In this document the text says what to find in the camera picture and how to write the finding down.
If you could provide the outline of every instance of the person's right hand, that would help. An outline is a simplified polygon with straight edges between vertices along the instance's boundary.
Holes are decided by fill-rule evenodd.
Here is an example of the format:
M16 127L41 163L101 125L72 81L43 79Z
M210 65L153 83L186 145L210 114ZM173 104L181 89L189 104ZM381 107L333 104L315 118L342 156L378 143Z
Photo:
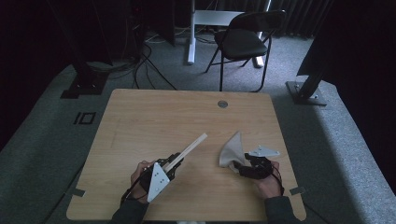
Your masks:
M145 168L148 168L154 165L155 161L141 161L137 165L136 171L131 174L131 186L136 181L136 179L144 172ZM140 203L148 203L148 192L146 192L140 183L137 183L134 188L131 190L130 197L136 198Z
M279 172L278 172L279 171L279 162L271 161L271 163L275 167L274 175L276 177L280 178ZM257 186L260 195L264 199L273 198L273 197L282 195L281 191L280 191L281 187L279 186L279 183L272 175L269 175L266 178L260 179L260 180L254 179L253 182Z

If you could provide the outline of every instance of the wire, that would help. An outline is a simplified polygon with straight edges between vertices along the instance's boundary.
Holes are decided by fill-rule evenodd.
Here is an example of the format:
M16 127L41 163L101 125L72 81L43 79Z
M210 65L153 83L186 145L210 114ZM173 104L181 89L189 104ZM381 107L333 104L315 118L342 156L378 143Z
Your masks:
M49 211L49 213L47 214L47 216L44 218L44 220L42 220L40 222L40 224L45 224L47 223L47 221L50 219L50 217L52 216L53 212L55 212L55 209L59 206L59 204L62 202L62 200L64 199L64 196L66 195L66 192L70 189L70 187L72 186L74 180L77 178L78 174L81 172L82 168L84 167L85 162L83 162L81 164L81 166L78 168L78 170L76 171L76 173L74 174L73 178L71 179L71 181L69 182L69 184L67 185L66 191L62 194L61 198L58 200L58 202L53 205L52 209Z
M123 56L125 55L126 48L128 46L128 33L129 33L128 18L126 18L126 15L125 15L125 44L124 44L124 48L122 50L121 59L123 59Z
M150 50L150 54L152 52L151 47L145 43L145 46ZM144 53L142 53L143 57L154 67L155 71L165 80L175 91L177 88L160 72L160 70L154 65L154 63L147 57Z
M189 27L184 28L184 29L183 29L181 32L179 32L179 33L176 33L176 34L175 34L175 37L178 37L178 36L182 36L182 37L184 37L184 36L189 36L189 35L183 35L184 32L185 32ZM145 42L146 42L146 43L150 43L150 44L161 44L161 43L166 42L165 40L163 40L163 38L162 38L161 41L150 41L151 39L153 39L153 38L155 38L155 37L160 37L160 36L159 36L159 35L154 35L154 36L150 37L149 39L145 40Z
M148 65L146 63L145 63L145 66L146 66L146 77L148 78L148 82L151 85L152 89L155 90L154 84L152 84L151 79L149 78L149 68L148 68Z
M104 68L100 66L95 66L92 64L88 64L88 66L92 69L94 72L102 72L102 73L114 73L114 72L123 72L123 71L129 71L134 68L134 65L136 64L135 59L131 58L129 62L122 64L120 66L112 66L109 68Z
M277 184L279 185L279 187L280 187L280 192L281 192L281 194L283 195L283 193L285 192L285 188L283 188L283 185L282 185L282 175L280 175L280 172L276 169L276 167L273 165L272 166L276 171L277 171L277 174L279 175L279 177L277 177L276 175L274 175L274 173L271 173L271 175L275 178L275 180L277 181Z
M318 217L320 217L320 219L322 219L324 222L326 222L327 224L330 224L330 221L327 220L324 216L322 216L320 213L318 213L317 211L315 211L311 206L309 206L306 202L303 201L303 204L305 207L307 207L309 210L311 210L313 213L315 213L315 215L317 215Z
M213 5L213 2L215 2L215 0L212 0L212 1L209 3L209 5L206 7L205 10L208 10L208 9ZM216 10L216 9L217 9L217 7L218 7L218 2L219 2L219 0L216 0L216 4L215 4L213 10Z
M199 42L205 43L205 44L216 44L216 41L214 41L214 40L208 40L205 38L201 38L199 36L196 36L195 39L198 40Z
M140 176L134 181L134 183L132 184L132 186L126 190L125 194L122 195L122 198L121 198L122 200L125 200L125 199L127 199L127 198L129 197L129 195L132 193L132 189L134 188L134 186L136 186L136 184L140 181L141 178L142 178L142 175L140 175Z
M128 71L128 72L126 72L125 74L123 74L123 75L121 75L121 76L119 76L119 77L109 77L107 80L116 80L116 79L120 79L120 78L122 78L122 77L126 77L126 76L128 76L129 74L132 74L133 71L134 71L134 69L131 69L131 71Z
M133 72L134 81L132 82L132 89L134 88L134 84L136 85L136 88L137 88L137 89L140 89L139 84L137 83L137 72L138 72L140 66L142 66L142 64L143 64L145 61L146 61L146 59L143 60L143 61L141 61L141 62L137 65L136 69L135 69L134 72Z

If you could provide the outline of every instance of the gray carpet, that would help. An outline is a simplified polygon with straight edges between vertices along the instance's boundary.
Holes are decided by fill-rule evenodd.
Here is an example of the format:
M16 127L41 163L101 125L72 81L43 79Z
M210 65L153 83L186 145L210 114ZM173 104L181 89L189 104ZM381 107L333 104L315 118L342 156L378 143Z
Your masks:
M394 223L395 195L336 88L320 83L328 102L325 107L295 105L290 98L285 82L304 81L304 77L295 75L311 43L298 37L276 38L262 90L273 99L297 181L307 190L303 194L307 212L304 223ZM148 45L152 48L150 60L178 90L219 90L219 66L203 73L214 45L197 42L194 65L186 63L185 38L178 38L174 47L166 42ZM251 63L245 68L239 68L238 63L227 64L223 89L255 90L261 73ZM88 156L111 92L131 88L134 78L131 71L112 73L102 95L60 99L75 75L69 66L52 81L0 154L2 224L79 223L65 215L71 199L68 190L77 184L79 169ZM172 89L152 66L148 65L146 74L142 65L137 73L139 87L152 89L150 81L156 89ZM78 113L95 113L93 123L79 124Z

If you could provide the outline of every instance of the sleeve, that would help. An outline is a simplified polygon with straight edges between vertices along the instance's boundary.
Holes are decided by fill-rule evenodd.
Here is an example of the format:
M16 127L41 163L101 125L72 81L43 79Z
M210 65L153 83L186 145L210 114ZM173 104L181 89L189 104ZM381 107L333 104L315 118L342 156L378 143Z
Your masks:
M302 223L293 214L290 199L285 196L269 198L264 201L268 224Z
M148 210L149 204L140 203L137 200L126 200L119 210L114 213L109 224L140 224Z

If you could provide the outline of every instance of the stand base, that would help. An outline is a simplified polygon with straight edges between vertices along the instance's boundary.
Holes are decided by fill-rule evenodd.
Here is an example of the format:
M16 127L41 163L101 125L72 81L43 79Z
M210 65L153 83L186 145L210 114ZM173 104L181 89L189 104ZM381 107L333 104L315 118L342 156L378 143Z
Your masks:
M61 99L77 99L80 95L102 94L109 73L95 73L95 74L96 74L96 79L92 82L90 86L80 86L77 75L73 80L72 84L70 85L69 90L64 91L62 93Z
M291 94L291 97L293 98L293 101L297 105L321 105L325 106L327 105L326 101L323 99L322 94L320 93L319 89L316 89L314 94L312 94L311 97L308 99L303 99L298 96L298 92L300 88L303 86L303 82L294 82L294 81L288 81L286 82L286 86L289 89L289 92Z

